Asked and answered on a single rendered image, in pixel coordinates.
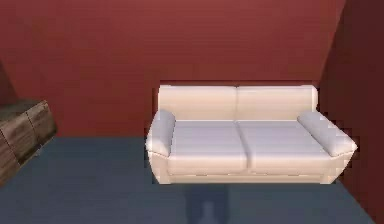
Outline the cream white sofa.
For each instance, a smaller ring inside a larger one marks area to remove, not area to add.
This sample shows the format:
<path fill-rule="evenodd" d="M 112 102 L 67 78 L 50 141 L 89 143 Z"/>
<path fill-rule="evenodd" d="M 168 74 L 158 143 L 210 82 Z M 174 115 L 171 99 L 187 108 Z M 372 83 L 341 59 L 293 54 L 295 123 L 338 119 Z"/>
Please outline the cream white sofa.
<path fill-rule="evenodd" d="M 356 143 L 297 86 L 175 86 L 158 90 L 145 146 L 161 184 L 330 184 Z"/>

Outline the brown wooden cupboard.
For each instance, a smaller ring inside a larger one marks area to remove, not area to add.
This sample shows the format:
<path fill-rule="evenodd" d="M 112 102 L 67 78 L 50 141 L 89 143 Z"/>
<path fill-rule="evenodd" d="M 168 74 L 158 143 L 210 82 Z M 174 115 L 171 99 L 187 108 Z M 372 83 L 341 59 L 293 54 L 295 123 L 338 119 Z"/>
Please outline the brown wooden cupboard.
<path fill-rule="evenodd" d="M 0 106 L 0 187 L 54 138 L 57 125 L 46 100 Z"/>

